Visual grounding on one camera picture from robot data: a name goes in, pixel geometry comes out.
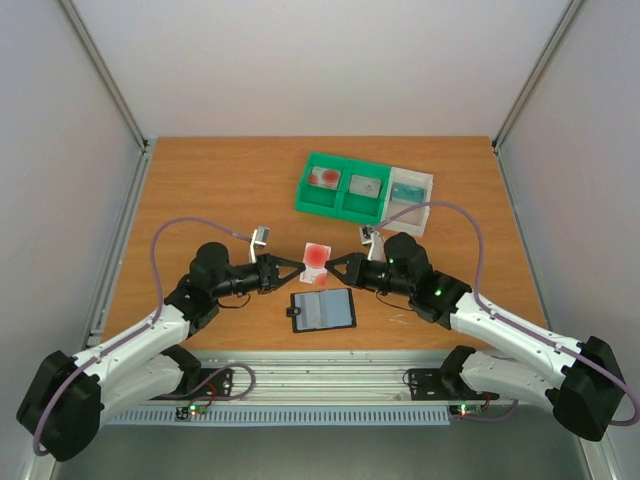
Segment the black leather card holder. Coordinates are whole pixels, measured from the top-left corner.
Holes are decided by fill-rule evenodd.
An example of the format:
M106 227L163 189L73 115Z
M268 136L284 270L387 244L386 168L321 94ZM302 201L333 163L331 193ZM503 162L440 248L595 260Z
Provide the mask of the black leather card holder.
M330 289L293 293L286 317L296 334L355 328L356 309L352 290Z

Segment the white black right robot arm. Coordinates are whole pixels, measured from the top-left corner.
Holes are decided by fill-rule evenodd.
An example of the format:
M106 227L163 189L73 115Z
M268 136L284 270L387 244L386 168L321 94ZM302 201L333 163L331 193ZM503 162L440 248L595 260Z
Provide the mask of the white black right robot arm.
M536 405L592 442L616 425L626 383L604 340L580 341L511 315L465 282L435 270L426 250L406 233L384 243L380 260L350 253L325 267L347 286L404 296L419 318L505 353L499 359L455 348L441 366L442 387L450 395L487 391Z

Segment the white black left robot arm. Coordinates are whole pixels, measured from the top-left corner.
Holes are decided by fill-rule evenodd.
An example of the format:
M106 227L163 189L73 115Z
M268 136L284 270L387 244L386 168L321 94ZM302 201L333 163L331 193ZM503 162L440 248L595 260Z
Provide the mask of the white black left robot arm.
M232 265L223 244L202 245L188 273L143 320L95 347L42 360L16 413L35 455L69 460L120 412L155 397L195 395L199 364L180 343L215 318L220 299L270 293L304 269L269 253Z

